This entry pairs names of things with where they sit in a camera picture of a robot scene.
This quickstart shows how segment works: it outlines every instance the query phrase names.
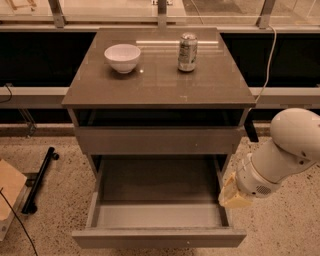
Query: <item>black metal stand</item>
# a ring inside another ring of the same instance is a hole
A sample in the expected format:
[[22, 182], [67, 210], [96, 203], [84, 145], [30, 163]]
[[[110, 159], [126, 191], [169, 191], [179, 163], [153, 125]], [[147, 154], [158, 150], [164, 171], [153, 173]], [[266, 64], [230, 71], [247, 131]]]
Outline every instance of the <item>black metal stand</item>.
[[25, 205], [23, 206], [22, 213], [23, 214], [29, 214], [29, 213], [35, 213], [37, 211], [37, 206], [34, 203], [34, 199], [36, 197], [37, 191], [40, 187], [41, 181], [43, 179], [43, 176], [49, 166], [50, 160], [53, 158], [54, 160], [59, 159], [59, 155], [57, 153], [54, 153], [54, 148], [50, 147], [48, 149], [48, 152], [46, 154], [46, 157], [43, 160], [43, 163], [40, 167], [39, 173], [37, 174], [37, 177], [34, 181], [34, 184], [32, 186], [32, 189], [30, 191], [30, 194], [26, 200]]

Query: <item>can lid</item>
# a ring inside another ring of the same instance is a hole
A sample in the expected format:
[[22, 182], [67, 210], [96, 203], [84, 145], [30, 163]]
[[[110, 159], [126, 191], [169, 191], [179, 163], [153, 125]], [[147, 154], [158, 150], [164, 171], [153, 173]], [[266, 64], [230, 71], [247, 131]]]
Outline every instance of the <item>can lid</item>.
[[197, 36], [196, 36], [196, 34], [194, 34], [194, 33], [191, 33], [191, 32], [186, 32], [186, 33], [183, 33], [182, 35], [181, 35], [181, 38], [182, 39], [191, 39], [191, 40], [194, 40], [194, 39], [197, 39]]

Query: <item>white cable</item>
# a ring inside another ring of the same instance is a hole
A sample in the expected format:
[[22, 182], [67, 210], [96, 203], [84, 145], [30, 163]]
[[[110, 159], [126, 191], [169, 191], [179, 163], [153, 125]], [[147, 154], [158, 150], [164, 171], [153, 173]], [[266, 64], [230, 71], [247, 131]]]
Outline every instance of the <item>white cable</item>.
[[204, 24], [203, 19], [202, 19], [201, 15], [200, 15], [200, 12], [199, 12], [198, 7], [197, 7], [196, 4], [193, 2], [193, 0], [191, 0], [191, 2], [192, 2], [192, 4], [194, 5], [194, 7], [196, 8], [196, 11], [197, 11], [198, 16], [199, 16], [199, 18], [200, 18], [200, 20], [201, 20], [201, 23]]
[[275, 45], [276, 45], [276, 42], [277, 42], [277, 31], [269, 25], [269, 27], [273, 30], [274, 32], [274, 38], [273, 38], [273, 43], [272, 43], [272, 48], [271, 48], [271, 51], [270, 51], [270, 55], [269, 55], [269, 60], [268, 60], [268, 65], [267, 65], [267, 78], [266, 78], [266, 81], [256, 99], [256, 104], [258, 103], [258, 100], [260, 99], [261, 95], [262, 95], [262, 92], [264, 91], [264, 89], [266, 88], [268, 82], [269, 82], [269, 76], [270, 76], [270, 64], [271, 64], [271, 60], [272, 60], [272, 56], [273, 56], [273, 52], [274, 52], [274, 48], [275, 48]]

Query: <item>gray countertop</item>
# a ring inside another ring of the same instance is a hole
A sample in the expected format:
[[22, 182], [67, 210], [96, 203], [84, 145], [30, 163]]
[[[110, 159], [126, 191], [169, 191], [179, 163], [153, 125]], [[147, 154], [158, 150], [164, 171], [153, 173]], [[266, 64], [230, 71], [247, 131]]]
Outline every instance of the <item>gray countertop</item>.
[[[197, 34], [193, 72], [177, 68], [179, 39]], [[137, 67], [119, 74], [104, 51], [130, 43], [141, 49]], [[62, 104], [68, 108], [247, 108], [255, 105], [246, 82], [214, 28], [115, 28], [97, 32]]]

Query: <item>cable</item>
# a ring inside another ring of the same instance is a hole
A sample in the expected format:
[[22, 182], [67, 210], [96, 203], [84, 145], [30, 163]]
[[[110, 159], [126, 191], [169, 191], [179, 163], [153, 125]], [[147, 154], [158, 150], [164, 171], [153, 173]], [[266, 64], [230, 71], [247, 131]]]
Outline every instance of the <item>cable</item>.
[[261, 97], [261, 94], [262, 92], [264, 91], [264, 89], [266, 88], [268, 82], [269, 82], [269, 76], [270, 76], [270, 65], [271, 65], [271, 60], [272, 60], [272, 56], [273, 56], [273, 52], [274, 52], [274, 48], [275, 48], [275, 45], [276, 45], [276, 42], [277, 42], [277, 31], [269, 25], [269, 27], [273, 30], [274, 32], [274, 38], [273, 38], [273, 43], [272, 43], [272, 47], [271, 47], [271, 51], [270, 51], [270, 55], [269, 55], [269, 60], [268, 60], [268, 65], [267, 65], [267, 77], [266, 77], [266, 81], [256, 99], [256, 104], [258, 103], [258, 100], [260, 99]]
[[28, 239], [29, 239], [32, 247], [33, 247], [33, 250], [34, 250], [35, 255], [38, 256], [36, 247], [34, 246], [32, 240], [31, 240], [31, 238], [30, 238], [30, 236], [29, 236], [29, 234], [28, 234], [28, 232], [27, 232], [27, 230], [26, 230], [26, 228], [24, 227], [22, 221], [20, 220], [20, 218], [18, 217], [18, 215], [16, 214], [16, 212], [13, 210], [12, 206], [10, 205], [10, 203], [9, 203], [9, 201], [7, 200], [7, 198], [5, 197], [5, 195], [2, 193], [2, 190], [3, 190], [3, 188], [0, 189], [0, 194], [2, 195], [3, 199], [6, 201], [6, 203], [8, 204], [8, 206], [10, 207], [10, 209], [11, 209], [11, 211], [13, 212], [14, 216], [15, 216], [15, 217], [17, 218], [17, 220], [20, 222], [20, 224], [21, 224], [24, 232], [26, 233], [26, 235], [27, 235], [27, 237], [28, 237]]
[[193, 0], [190, 0], [190, 1], [192, 2], [192, 4], [194, 5], [194, 7], [196, 8], [196, 11], [197, 11], [198, 16], [199, 16], [199, 18], [200, 18], [200, 20], [201, 20], [201, 23], [204, 24], [203, 19], [202, 19], [201, 15], [200, 15], [200, 12], [199, 12], [198, 7], [197, 7], [196, 4], [193, 2]]
[[0, 104], [1, 104], [1, 103], [5, 103], [5, 102], [8, 102], [8, 101], [10, 101], [10, 100], [12, 99], [12, 91], [10, 90], [10, 88], [9, 88], [8, 84], [5, 84], [5, 85], [4, 85], [4, 87], [7, 87], [7, 89], [8, 89], [8, 91], [9, 91], [10, 95], [9, 95], [9, 98], [8, 98], [8, 99], [3, 100], [3, 101], [0, 101]]

